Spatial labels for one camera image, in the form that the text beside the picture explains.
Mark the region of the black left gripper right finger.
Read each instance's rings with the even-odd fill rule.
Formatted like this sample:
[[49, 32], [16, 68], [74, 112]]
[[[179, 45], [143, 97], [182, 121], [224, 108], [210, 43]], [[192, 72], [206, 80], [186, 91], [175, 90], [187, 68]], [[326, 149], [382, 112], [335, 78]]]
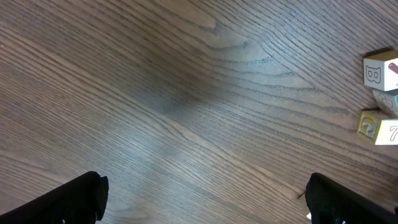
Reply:
[[397, 224], [390, 212], [329, 177], [315, 172], [305, 189], [312, 224]]

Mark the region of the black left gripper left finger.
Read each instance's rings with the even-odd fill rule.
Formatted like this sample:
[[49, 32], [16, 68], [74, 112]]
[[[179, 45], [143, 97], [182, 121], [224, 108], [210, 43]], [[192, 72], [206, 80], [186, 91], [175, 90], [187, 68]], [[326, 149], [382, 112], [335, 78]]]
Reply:
[[1, 224], [95, 224], [108, 201], [106, 176], [89, 171], [1, 215]]

